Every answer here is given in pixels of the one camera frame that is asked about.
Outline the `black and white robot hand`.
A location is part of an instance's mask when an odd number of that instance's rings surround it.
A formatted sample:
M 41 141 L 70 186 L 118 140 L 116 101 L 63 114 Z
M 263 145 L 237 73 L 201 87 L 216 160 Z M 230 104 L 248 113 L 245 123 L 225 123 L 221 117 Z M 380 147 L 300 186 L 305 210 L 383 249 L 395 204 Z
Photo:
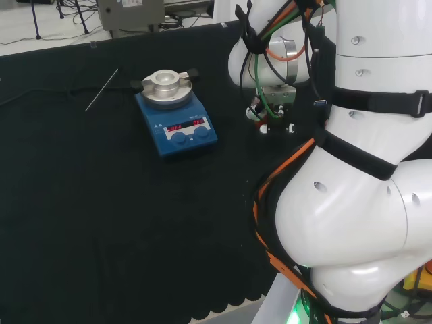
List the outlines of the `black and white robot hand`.
M 292 108 L 296 90 L 291 86 L 265 86 L 256 89 L 245 115 L 252 120 L 258 131 L 271 137 L 296 132 Z

